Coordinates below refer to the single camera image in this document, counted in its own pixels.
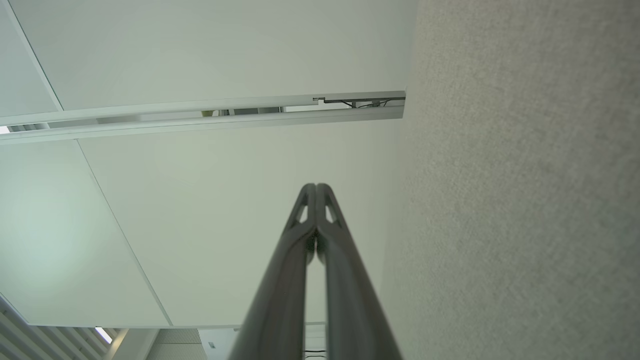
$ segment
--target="cable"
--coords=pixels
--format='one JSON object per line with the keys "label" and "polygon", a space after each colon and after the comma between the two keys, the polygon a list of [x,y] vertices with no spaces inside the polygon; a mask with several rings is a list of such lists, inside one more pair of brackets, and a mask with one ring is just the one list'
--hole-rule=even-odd
{"label": "cable", "polygon": [[366,104],[366,105],[353,106],[352,104],[350,104],[350,103],[348,103],[348,102],[346,102],[346,101],[342,101],[342,100],[340,100],[340,102],[341,102],[342,104],[349,105],[350,107],[352,107],[352,108],[354,108],[354,109],[366,108],[366,107],[368,107],[368,106],[369,106],[369,107],[372,107],[372,108],[373,108],[373,107],[376,107],[376,106],[386,106],[386,105],[387,105],[387,103],[388,103],[389,101],[391,101],[391,99],[389,99],[389,100],[385,100],[385,101],[382,101],[382,102],[379,102],[379,103],[377,103],[377,104],[374,104],[374,103],[372,102],[372,103],[370,103],[370,104]]}
{"label": "cable", "polygon": [[374,105],[376,105],[376,106],[380,106],[380,105],[385,106],[385,105],[387,105],[387,103],[388,103],[389,101],[391,101],[391,100],[386,100],[386,101],[383,101],[383,102],[379,102],[378,104],[371,103],[371,104],[361,105],[361,106],[358,106],[358,108],[365,108],[365,107],[367,107],[367,106],[370,106],[370,107],[372,107],[372,108],[373,108],[373,107],[375,107]]}
{"label": "cable", "polygon": [[342,101],[342,100],[340,100],[340,102],[341,102],[342,104],[347,104],[347,105],[349,105],[350,107],[355,108],[355,106],[351,105],[350,103],[348,103],[348,102],[346,102],[346,101]]}

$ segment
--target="textured wall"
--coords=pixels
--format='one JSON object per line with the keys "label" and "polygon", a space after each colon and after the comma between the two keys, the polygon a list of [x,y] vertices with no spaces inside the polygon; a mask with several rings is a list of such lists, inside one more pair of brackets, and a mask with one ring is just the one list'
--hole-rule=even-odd
{"label": "textured wall", "polygon": [[407,359],[640,358],[640,3],[419,10],[382,299]]}

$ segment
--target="cutout hole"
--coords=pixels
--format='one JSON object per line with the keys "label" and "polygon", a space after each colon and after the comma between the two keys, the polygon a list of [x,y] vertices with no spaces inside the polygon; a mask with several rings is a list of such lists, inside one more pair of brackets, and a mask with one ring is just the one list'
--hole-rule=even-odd
{"label": "cutout hole", "polygon": [[304,223],[305,221],[307,221],[307,217],[308,217],[308,210],[307,210],[308,206],[305,205],[304,208],[302,208],[302,212],[300,213],[300,215],[298,216],[298,222],[299,223]]}
{"label": "cutout hole", "polygon": [[333,223],[335,221],[335,217],[329,206],[324,206],[324,213],[326,214],[327,221],[329,221],[330,223]]}

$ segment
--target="ceiling panel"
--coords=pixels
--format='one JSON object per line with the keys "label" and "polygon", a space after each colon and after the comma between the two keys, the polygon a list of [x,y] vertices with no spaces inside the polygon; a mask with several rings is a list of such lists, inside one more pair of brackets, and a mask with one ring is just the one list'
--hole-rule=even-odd
{"label": "ceiling panel", "polygon": [[57,111],[6,0],[0,0],[0,117]]}
{"label": "ceiling panel", "polygon": [[[305,183],[338,198],[380,285],[399,120],[86,138],[80,144],[174,325],[237,325]],[[325,320],[308,268],[307,321]]]}
{"label": "ceiling panel", "polygon": [[0,145],[0,274],[31,324],[167,325],[75,140]]}
{"label": "ceiling panel", "polygon": [[404,90],[416,0],[12,0],[66,110]]}

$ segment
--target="ceiling light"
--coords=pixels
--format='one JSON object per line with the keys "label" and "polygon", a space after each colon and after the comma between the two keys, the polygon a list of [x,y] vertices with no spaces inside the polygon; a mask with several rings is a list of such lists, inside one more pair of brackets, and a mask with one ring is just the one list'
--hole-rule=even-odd
{"label": "ceiling light", "polygon": [[109,344],[113,341],[113,339],[111,339],[111,336],[109,336],[109,334],[107,334],[107,332],[99,326],[95,327],[95,330],[98,332],[98,334],[100,334],[100,336],[102,336],[105,341],[107,341]]}

